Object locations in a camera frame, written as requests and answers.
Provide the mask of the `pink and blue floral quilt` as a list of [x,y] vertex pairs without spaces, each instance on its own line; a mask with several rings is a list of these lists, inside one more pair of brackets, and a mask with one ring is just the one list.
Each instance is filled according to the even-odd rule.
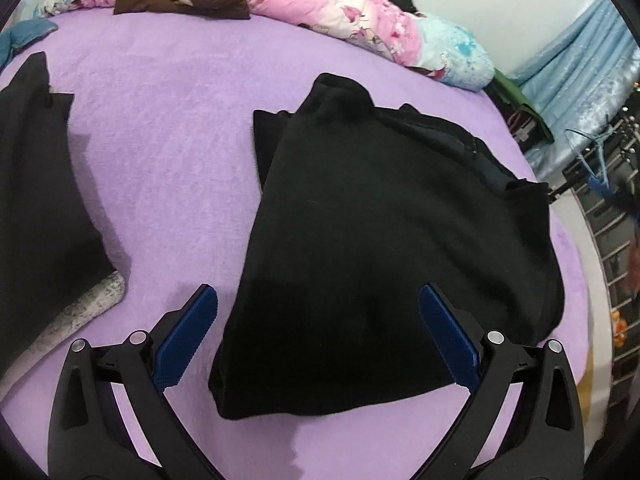
[[[444,84],[483,90],[495,76],[485,49],[464,27],[412,14],[388,0],[247,0],[251,15],[341,39]],[[32,16],[111,8],[115,0],[35,0]]]

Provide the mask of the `dark storage box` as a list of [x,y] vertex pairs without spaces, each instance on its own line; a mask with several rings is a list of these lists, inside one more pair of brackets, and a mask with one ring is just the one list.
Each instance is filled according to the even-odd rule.
[[547,136],[538,118],[525,104],[518,104],[510,96],[501,93],[493,84],[490,84],[485,92],[497,107],[510,135],[523,154],[542,141],[547,141]]

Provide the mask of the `blue clothes hanger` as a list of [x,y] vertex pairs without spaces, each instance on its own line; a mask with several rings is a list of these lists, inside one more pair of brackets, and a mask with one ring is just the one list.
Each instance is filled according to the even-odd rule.
[[604,200],[614,200],[617,188],[608,176],[605,144],[614,136],[615,128],[610,122],[595,132],[589,133],[575,128],[563,132],[577,162],[577,168],[570,170],[565,178],[565,186],[574,188],[584,184],[590,191]]

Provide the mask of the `orange toy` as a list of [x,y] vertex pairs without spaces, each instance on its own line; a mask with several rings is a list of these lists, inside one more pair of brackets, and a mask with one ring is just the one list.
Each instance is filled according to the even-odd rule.
[[623,348],[627,340],[627,321],[620,315],[619,310],[612,312],[613,341],[616,349]]

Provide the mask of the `folded black garment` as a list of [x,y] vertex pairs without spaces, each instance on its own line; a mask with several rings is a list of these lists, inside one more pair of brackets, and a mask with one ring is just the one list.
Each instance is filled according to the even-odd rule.
[[29,55],[1,92],[4,372],[65,308],[115,270],[70,160],[73,100],[51,91],[42,52]]

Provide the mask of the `folded grey garment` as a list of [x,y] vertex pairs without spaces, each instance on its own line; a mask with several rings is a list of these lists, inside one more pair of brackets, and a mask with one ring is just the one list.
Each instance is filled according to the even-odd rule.
[[89,322],[122,301],[126,280],[118,271],[65,307],[1,376],[1,400],[34,366]]

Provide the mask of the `purple bed blanket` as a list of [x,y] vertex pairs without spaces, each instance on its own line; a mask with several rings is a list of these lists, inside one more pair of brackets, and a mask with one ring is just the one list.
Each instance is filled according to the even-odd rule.
[[[532,176],[487,96],[341,40],[261,16],[92,9],[56,24],[38,49],[52,88],[74,98],[68,128],[78,188],[127,282],[125,298],[81,330],[95,346],[152,327],[204,283],[228,315],[260,195],[252,115],[295,110],[322,73],[360,82],[379,106],[411,104],[455,122],[514,174]],[[167,397],[230,479],[407,479],[466,398],[449,386],[335,416],[229,422],[207,388],[221,332],[216,323]]]

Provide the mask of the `blue patterned cloth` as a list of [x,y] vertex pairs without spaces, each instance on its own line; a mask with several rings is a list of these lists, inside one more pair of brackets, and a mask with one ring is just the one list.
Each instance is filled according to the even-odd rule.
[[0,34],[0,72],[20,52],[58,30],[58,25],[46,18],[31,18],[9,27]]

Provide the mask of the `light blue curtain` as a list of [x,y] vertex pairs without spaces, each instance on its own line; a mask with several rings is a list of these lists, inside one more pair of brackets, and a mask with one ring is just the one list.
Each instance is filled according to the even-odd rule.
[[611,0],[596,0],[508,75],[553,136],[525,154],[538,180],[554,178],[604,130],[638,76],[638,42]]

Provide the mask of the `black fleece jacket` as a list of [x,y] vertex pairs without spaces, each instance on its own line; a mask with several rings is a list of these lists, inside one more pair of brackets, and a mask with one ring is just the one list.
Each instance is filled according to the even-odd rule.
[[295,112],[256,110],[253,134],[262,198],[208,380],[223,418],[448,385],[419,314],[426,283],[517,344],[559,325],[548,188],[462,127],[323,74]]

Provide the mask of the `green cloth on box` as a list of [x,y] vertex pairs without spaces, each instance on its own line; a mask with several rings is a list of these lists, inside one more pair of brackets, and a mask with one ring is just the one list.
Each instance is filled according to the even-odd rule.
[[486,91],[491,99],[496,99],[500,103],[499,110],[506,118],[506,124],[512,133],[516,133],[515,126],[520,119],[530,118],[539,128],[542,142],[554,142],[553,133],[541,114],[536,111],[520,87],[503,72],[500,72],[498,68],[495,69],[494,79]]

